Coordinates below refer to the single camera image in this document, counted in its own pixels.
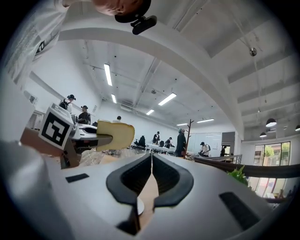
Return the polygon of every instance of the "cheese wedge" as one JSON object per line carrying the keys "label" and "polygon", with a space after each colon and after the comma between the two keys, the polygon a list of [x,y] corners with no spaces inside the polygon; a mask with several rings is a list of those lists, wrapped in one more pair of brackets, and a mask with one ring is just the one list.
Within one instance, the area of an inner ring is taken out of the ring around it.
{"label": "cheese wedge", "polygon": [[112,136],[109,144],[97,147],[97,151],[118,150],[131,145],[135,137],[135,128],[126,123],[111,123],[108,121],[98,121],[97,134],[106,134]]}

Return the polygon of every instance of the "white box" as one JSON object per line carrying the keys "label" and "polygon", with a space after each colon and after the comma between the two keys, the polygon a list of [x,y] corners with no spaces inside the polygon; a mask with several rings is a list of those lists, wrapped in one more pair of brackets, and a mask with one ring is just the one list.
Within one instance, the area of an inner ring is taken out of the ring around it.
{"label": "white box", "polygon": [[44,116],[38,136],[51,145],[64,150],[73,125],[71,114],[53,103]]}

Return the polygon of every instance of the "table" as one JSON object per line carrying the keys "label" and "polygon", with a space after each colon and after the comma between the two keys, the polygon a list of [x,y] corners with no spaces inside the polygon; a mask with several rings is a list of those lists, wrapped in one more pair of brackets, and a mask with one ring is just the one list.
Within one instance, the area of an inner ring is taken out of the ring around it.
{"label": "table", "polygon": [[166,152],[166,155],[169,154],[169,149],[168,148],[165,148],[165,147],[160,147],[158,145],[155,145],[155,144],[151,144],[151,143],[146,143],[146,150],[145,150],[145,153],[147,153],[147,149],[149,148],[149,153],[151,152],[152,149],[154,150],[159,150],[161,153],[161,151],[165,151]]}

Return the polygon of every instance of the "black cap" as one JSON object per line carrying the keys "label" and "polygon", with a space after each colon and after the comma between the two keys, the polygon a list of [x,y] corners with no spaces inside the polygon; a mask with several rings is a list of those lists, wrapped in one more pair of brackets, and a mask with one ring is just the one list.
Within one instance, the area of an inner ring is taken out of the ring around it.
{"label": "black cap", "polygon": [[114,18],[116,19],[117,22],[120,23],[131,23],[139,19],[141,16],[144,16],[145,13],[150,8],[150,5],[151,5],[151,0],[143,0],[138,10],[124,16],[116,15]]}
{"label": "black cap", "polygon": [[74,97],[73,94],[71,94],[70,96],[67,96],[67,99],[73,99],[73,100],[76,100],[76,98]]}

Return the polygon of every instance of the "window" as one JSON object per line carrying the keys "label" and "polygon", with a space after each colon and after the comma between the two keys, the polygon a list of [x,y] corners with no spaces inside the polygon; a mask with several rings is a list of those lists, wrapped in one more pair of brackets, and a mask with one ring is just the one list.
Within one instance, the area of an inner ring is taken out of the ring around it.
{"label": "window", "polygon": [[[289,165],[291,143],[282,142],[267,145],[256,145],[254,155],[255,166]],[[285,185],[285,179],[249,178],[251,188],[261,197],[269,197],[279,193]]]}

